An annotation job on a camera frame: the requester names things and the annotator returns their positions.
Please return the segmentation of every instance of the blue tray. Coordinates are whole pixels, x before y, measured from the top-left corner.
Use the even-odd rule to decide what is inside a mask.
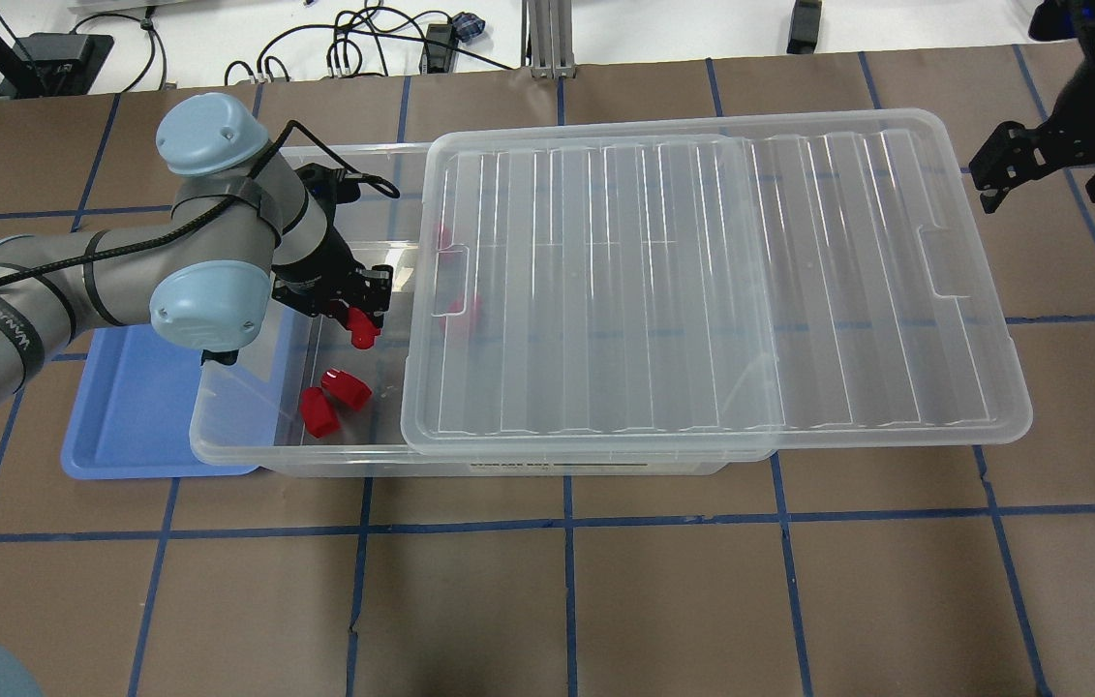
[[[209,465],[189,451],[198,352],[149,325],[95,332],[82,370],[61,467],[73,479],[232,476],[255,465]]]

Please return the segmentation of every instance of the plastic storage box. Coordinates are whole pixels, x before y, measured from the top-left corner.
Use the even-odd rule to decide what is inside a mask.
[[[192,425],[204,462],[703,474],[779,448],[1028,429],[931,114],[462,132],[426,159],[423,147],[344,154],[405,193],[338,211],[358,257],[396,268],[389,327],[361,352],[335,323],[268,314],[237,365],[204,371]],[[331,367],[374,397],[314,441],[297,396]],[[273,422],[270,440],[255,437]]]

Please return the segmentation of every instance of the transparent plastic lid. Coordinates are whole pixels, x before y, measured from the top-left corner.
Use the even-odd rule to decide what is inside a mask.
[[[401,431],[424,454],[1012,441],[1028,393],[919,111],[431,146]]]

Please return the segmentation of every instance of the white floor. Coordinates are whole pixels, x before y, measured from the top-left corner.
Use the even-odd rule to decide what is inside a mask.
[[[69,31],[79,15],[70,0],[0,0],[5,19],[20,35]],[[818,51],[884,51],[896,48],[981,46],[1025,43],[1026,27],[1039,0],[823,0]],[[406,13],[440,9],[479,13],[486,36],[466,46],[497,61],[517,65],[521,53],[520,0],[388,0]],[[680,61],[681,59],[783,54],[792,0],[573,0],[574,51],[578,63]],[[253,62],[260,49],[287,27],[331,23],[339,10],[361,8],[361,0],[189,0],[158,10],[155,26],[168,48],[168,80],[180,88],[220,84],[224,66]],[[388,16],[379,20],[384,26]],[[94,92],[114,92],[147,61],[148,36],[132,22],[99,20],[85,31],[113,35],[116,47]],[[272,54],[295,80],[326,75],[326,30],[298,32]],[[369,38],[360,38],[367,63],[378,58]],[[393,73],[417,71],[416,44],[384,40]],[[460,56],[459,71],[488,70]],[[140,89],[158,83],[159,62]]]

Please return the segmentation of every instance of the clear plastic container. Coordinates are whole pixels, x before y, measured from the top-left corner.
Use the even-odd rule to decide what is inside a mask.
[[[338,211],[358,256],[397,267],[382,348],[357,357],[338,327],[269,314],[265,357],[247,348],[205,371],[192,428],[204,462],[707,473],[718,465],[694,463],[1028,429],[1015,346],[931,114],[451,133],[427,160],[422,147],[358,150],[358,167],[392,172],[406,193]],[[378,385],[339,442],[297,425],[297,394],[327,367]],[[276,440],[243,441],[255,430],[232,428],[243,418],[277,420]],[[546,463],[565,469],[534,466]]]

